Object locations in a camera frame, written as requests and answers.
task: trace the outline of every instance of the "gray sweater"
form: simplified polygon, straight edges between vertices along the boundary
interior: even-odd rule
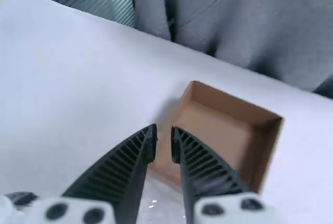
[[[137,29],[333,98],[333,0],[136,0]]]

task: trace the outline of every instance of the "white table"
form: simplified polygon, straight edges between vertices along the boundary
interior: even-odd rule
[[[331,223],[332,100],[48,0],[0,0],[0,193],[62,193],[163,122],[191,80],[286,118],[263,198],[290,223]],[[152,178],[141,208],[142,223],[184,222],[181,196]]]

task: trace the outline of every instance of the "cardboard box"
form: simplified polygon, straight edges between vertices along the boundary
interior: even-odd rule
[[[192,81],[159,133],[156,160],[150,166],[163,182],[180,189],[179,165],[171,160],[172,126],[190,132],[241,171],[250,190],[260,193],[283,118],[259,106]]]

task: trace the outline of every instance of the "screw hole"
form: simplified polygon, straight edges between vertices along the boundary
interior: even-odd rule
[[[208,204],[203,207],[202,214],[204,215],[222,215],[224,214],[224,210],[217,204]]]
[[[104,210],[100,208],[92,208],[88,210],[83,217],[85,224],[97,224],[104,218]]]
[[[46,218],[48,220],[57,220],[65,215],[67,208],[65,203],[55,204],[47,210]]]
[[[250,211],[258,211],[264,209],[263,205],[259,201],[251,198],[242,200],[240,207],[243,210],[250,210]]]

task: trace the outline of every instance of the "brown cardboard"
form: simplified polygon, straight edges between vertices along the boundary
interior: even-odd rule
[[[259,106],[192,81],[159,133],[150,166],[163,182],[180,187],[180,168],[171,160],[170,131],[178,126],[205,142],[260,193],[283,119]]]

